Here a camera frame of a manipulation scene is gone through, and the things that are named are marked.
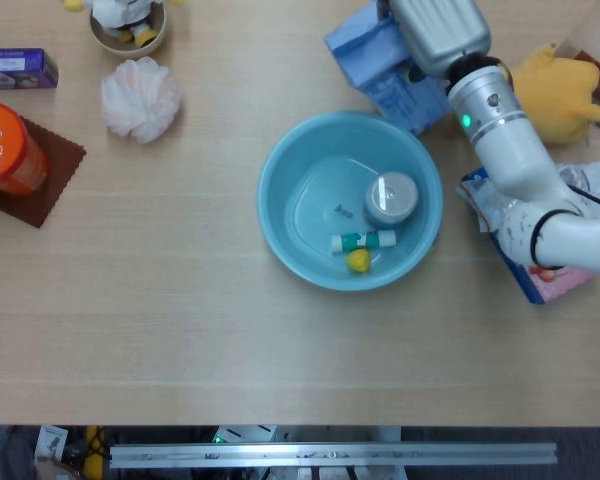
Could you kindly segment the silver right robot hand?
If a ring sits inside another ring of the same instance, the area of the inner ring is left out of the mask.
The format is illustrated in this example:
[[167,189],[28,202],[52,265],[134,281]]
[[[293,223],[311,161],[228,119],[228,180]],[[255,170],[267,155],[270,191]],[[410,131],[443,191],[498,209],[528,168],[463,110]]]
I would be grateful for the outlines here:
[[413,59],[429,76],[448,79],[463,58],[489,53],[490,29],[473,0],[394,0],[389,8]]

